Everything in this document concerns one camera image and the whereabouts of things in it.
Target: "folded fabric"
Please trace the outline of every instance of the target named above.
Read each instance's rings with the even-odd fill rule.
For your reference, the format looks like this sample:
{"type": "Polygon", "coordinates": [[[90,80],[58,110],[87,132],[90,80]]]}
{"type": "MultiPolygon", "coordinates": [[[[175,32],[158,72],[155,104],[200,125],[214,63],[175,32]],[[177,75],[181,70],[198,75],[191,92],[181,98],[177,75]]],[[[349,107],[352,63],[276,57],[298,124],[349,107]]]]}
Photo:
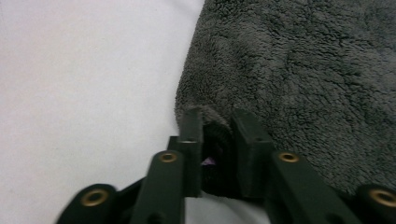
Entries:
{"type": "Polygon", "coordinates": [[[206,0],[177,121],[195,107],[211,142],[242,108],[335,189],[396,189],[396,1],[206,0]]]}

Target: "towel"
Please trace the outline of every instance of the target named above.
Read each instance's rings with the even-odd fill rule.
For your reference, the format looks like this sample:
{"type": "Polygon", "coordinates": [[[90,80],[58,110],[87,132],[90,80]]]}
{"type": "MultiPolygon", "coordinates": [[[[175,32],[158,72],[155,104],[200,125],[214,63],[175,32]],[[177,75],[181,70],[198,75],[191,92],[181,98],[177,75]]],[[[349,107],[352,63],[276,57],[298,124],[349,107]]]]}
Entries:
{"type": "Polygon", "coordinates": [[[233,109],[245,109],[334,189],[396,189],[396,1],[206,0],[177,122],[192,108],[209,142],[232,136],[233,109]]]}

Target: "metal ring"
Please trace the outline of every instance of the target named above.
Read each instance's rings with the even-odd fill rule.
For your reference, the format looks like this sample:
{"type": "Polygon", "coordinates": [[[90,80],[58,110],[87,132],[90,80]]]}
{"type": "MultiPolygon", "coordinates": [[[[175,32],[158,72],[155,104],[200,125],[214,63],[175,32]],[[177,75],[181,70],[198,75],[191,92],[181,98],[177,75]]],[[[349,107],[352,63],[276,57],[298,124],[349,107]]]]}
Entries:
{"type": "Polygon", "coordinates": [[[396,195],[382,189],[370,190],[370,196],[378,203],[384,204],[388,207],[396,207],[396,195]]]}
{"type": "Polygon", "coordinates": [[[282,152],[279,154],[279,158],[286,162],[297,162],[300,158],[296,154],[289,152],[282,152]]]}
{"type": "Polygon", "coordinates": [[[170,153],[170,152],[163,153],[160,156],[160,161],[163,162],[172,162],[175,161],[176,159],[177,159],[177,155],[175,153],[170,153]]]}
{"type": "Polygon", "coordinates": [[[81,198],[81,204],[87,207],[92,207],[103,203],[107,198],[108,193],[104,189],[93,189],[81,198]],[[91,196],[94,194],[99,194],[99,198],[92,200],[91,196]]]}

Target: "gold rivet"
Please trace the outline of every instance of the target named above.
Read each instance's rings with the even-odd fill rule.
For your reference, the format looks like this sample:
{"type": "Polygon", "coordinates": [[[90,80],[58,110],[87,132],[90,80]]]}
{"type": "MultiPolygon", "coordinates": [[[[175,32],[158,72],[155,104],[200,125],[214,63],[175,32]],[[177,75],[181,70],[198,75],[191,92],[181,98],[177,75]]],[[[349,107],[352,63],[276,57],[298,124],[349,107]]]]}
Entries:
{"type": "Polygon", "coordinates": [[[396,207],[396,195],[382,189],[370,190],[370,196],[378,203],[388,207],[396,207]]]}
{"type": "Polygon", "coordinates": [[[82,197],[81,204],[87,207],[92,207],[103,203],[107,198],[108,193],[104,189],[93,189],[82,197]],[[97,198],[92,200],[91,196],[95,194],[97,194],[97,198]]]}
{"type": "Polygon", "coordinates": [[[177,159],[176,154],[175,153],[171,153],[171,152],[163,153],[160,156],[160,161],[163,161],[163,162],[172,162],[172,161],[175,161],[176,159],[177,159]]]}
{"type": "Polygon", "coordinates": [[[289,152],[280,153],[279,158],[282,161],[286,161],[286,162],[297,162],[299,160],[299,158],[296,154],[289,153],[289,152]]]}

